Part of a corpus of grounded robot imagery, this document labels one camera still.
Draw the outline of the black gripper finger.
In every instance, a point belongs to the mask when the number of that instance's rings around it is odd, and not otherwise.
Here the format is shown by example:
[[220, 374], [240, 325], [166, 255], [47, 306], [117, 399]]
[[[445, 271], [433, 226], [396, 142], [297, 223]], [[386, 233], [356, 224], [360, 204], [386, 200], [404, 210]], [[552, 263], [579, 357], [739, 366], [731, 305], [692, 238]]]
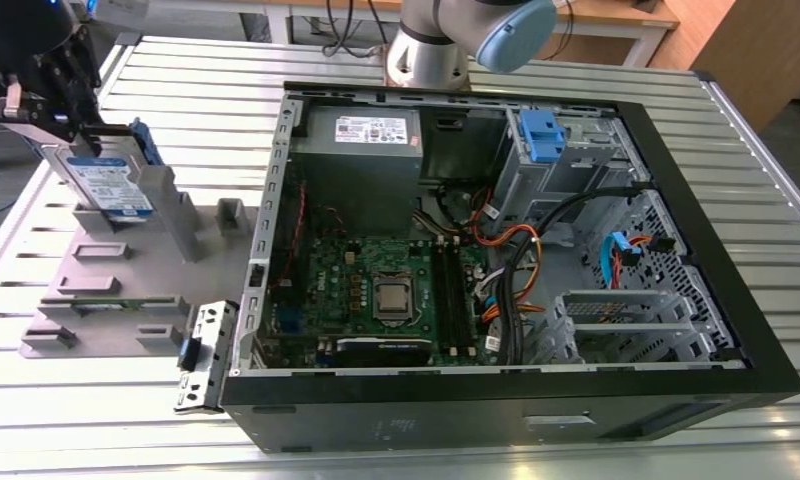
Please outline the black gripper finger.
[[91, 36], [82, 24], [73, 27], [65, 43], [65, 80], [66, 115], [83, 143], [99, 145], [107, 140], [134, 140], [134, 132], [128, 125], [107, 124], [99, 115], [97, 89], [101, 77]]
[[66, 115], [65, 47], [57, 47], [37, 58], [38, 77], [42, 90], [39, 100], [33, 102], [34, 125], [53, 137], [79, 146], [82, 155], [98, 156], [99, 145], [86, 145]]

